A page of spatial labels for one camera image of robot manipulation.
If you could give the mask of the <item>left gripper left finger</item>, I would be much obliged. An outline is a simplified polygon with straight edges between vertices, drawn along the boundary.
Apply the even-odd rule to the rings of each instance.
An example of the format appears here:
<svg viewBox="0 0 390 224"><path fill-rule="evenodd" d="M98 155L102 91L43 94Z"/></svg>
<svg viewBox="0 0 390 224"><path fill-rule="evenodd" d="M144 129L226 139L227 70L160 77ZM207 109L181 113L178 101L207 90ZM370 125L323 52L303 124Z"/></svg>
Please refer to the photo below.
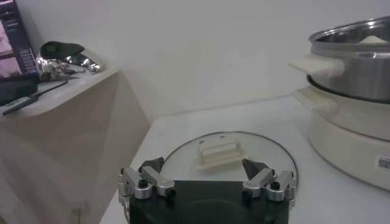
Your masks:
<svg viewBox="0 0 390 224"><path fill-rule="evenodd" d="M118 195L121 198L134 196L136 199L151 198L155 189L158 196L176 196L175 182L160 174L165 160L163 157L147 160L137 169L122 167L118 174Z"/></svg>

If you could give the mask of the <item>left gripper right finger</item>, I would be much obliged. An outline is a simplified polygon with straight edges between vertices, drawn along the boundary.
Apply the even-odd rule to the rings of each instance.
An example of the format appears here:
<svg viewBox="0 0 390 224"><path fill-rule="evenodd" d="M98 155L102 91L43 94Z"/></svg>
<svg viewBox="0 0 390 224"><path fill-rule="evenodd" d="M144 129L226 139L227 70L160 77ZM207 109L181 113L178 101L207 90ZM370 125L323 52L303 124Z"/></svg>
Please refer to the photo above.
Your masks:
<svg viewBox="0 0 390 224"><path fill-rule="evenodd" d="M260 198L263 194L270 201L293 200L296 194L297 179L293 171L277 173L265 163L244 159L241 161L247 181L243 182L242 195L246 201Z"/></svg>

